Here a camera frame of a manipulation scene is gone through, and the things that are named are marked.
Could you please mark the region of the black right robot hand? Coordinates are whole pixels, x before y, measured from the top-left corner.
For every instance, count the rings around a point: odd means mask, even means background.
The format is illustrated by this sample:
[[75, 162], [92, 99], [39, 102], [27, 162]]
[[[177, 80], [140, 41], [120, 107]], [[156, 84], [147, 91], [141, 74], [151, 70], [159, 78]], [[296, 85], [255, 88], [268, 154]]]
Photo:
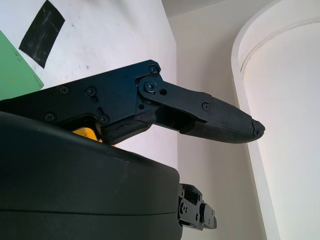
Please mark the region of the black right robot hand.
[[116, 144], [158, 125], [223, 143], [265, 127], [204, 92], [165, 82], [147, 60], [0, 102], [3, 240], [179, 240], [217, 228], [176, 169]]

